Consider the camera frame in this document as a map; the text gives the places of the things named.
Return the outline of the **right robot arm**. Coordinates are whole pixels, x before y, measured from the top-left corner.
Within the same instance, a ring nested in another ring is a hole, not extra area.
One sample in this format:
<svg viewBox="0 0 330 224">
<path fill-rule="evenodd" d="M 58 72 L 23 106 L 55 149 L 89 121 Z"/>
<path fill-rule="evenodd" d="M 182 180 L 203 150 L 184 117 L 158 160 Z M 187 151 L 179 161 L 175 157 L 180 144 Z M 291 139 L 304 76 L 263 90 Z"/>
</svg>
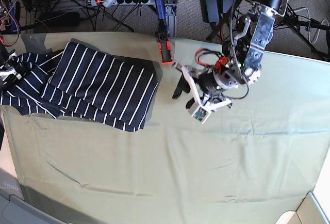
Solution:
<svg viewBox="0 0 330 224">
<path fill-rule="evenodd" d="M 9 24 L 13 24 L 15 27 L 16 37 L 20 36 L 21 27 L 19 24 L 19 17 L 15 16 L 14 8 L 19 3 L 19 0 L 1 0 L 1 26 L 5 25 L 7 19 Z M 13 46 L 12 44 L 6 44 L 3 34 L 1 34 L 1 80 L 13 76 L 17 79 L 21 79 L 22 76 L 18 72 L 15 66 L 11 65 L 9 61 L 17 56 L 16 51 L 7 51 L 8 47 Z"/>
</svg>

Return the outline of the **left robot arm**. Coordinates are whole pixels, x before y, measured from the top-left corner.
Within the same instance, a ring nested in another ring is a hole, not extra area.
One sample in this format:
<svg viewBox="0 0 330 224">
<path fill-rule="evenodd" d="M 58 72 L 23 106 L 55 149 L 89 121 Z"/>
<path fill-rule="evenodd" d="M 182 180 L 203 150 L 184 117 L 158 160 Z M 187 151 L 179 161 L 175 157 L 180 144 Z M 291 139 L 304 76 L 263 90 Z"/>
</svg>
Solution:
<svg viewBox="0 0 330 224">
<path fill-rule="evenodd" d="M 191 93 L 186 108 L 194 106 L 196 113 L 210 114 L 222 106 L 232 107 L 232 102 L 247 97 L 230 97 L 225 91 L 249 87 L 261 75 L 261 59 L 271 41 L 276 17 L 285 15 L 288 0 L 234 0 L 225 14 L 230 40 L 222 50 L 201 48 L 194 54 L 200 68 L 180 65 L 174 67 L 181 78 L 172 98 L 178 99 L 182 92 Z"/>
</svg>

